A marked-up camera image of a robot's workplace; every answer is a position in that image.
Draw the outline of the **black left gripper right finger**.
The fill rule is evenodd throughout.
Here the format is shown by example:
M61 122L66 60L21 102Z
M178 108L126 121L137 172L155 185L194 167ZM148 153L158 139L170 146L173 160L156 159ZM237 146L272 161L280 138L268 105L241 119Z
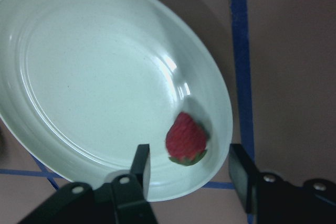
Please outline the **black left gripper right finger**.
M240 144L230 145L228 160L238 198L256 223L335 223L335 183L314 178L295 186L259 171Z

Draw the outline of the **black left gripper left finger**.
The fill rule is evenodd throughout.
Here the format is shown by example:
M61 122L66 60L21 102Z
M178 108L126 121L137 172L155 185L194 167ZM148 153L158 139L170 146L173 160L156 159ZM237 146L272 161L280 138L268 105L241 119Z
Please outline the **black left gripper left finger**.
M150 180L150 145L137 146L127 174L111 183L116 223L157 223L147 194Z

